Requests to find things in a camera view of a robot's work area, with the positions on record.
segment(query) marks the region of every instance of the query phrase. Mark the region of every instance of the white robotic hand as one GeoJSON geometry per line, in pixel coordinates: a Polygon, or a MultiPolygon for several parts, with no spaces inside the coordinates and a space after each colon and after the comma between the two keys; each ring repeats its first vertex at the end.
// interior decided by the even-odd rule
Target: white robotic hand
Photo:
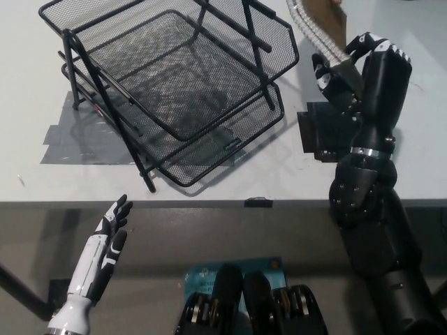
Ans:
{"type": "Polygon", "coordinates": [[[89,312],[102,297],[126,242],[133,203],[120,197],[89,237],[68,287],[67,301],[48,324],[48,335],[89,335],[89,312]]]}

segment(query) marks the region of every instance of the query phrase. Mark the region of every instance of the metal ring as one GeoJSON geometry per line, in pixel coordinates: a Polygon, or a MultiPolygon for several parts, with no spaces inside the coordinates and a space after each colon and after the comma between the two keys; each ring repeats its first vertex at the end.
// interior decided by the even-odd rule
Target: metal ring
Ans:
{"type": "Polygon", "coordinates": [[[380,159],[390,159],[391,158],[391,155],[386,152],[378,151],[378,150],[374,150],[374,149],[368,149],[368,148],[353,147],[353,148],[351,148],[351,153],[365,155],[365,156],[374,157],[374,158],[380,158],[380,159]]]}

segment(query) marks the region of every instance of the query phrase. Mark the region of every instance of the black robotic arm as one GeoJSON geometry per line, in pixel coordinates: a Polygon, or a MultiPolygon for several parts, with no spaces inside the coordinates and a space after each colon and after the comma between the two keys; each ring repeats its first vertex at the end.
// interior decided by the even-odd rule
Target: black robotic arm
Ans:
{"type": "Polygon", "coordinates": [[[354,272],[367,284],[385,334],[447,334],[447,323],[420,272],[422,252],[394,190],[393,129],[406,97],[410,58],[371,33],[346,48],[353,63],[367,55],[365,89],[355,98],[323,57],[313,57],[318,87],[341,113],[360,117],[351,152],[337,166],[330,206],[354,272]]]}

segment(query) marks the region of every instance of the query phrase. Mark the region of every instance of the gray duct tape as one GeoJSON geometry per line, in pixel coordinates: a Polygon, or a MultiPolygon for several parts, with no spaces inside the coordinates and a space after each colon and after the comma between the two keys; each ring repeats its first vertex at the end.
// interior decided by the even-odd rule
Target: gray duct tape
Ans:
{"type": "Polygon", "coordinates": [[[48,149],[41,164],[122,165],[133,160],[126,145],[89,103],[74,110],[73,95],[67,93],[59,124],[45,136],[48,149]]]}

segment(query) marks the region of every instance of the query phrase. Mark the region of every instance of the desk tray organizer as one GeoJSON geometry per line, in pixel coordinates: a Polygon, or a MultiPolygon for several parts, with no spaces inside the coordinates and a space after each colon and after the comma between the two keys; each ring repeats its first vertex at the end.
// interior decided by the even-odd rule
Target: desk tray organizer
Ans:
{"type": "Polygon", "coordinates": [[[92,103],[150,191],[188,187],[284,116],[274,81],[298,62],[291,26],[257,0],[54,0],[75,109],[92,103]]]}

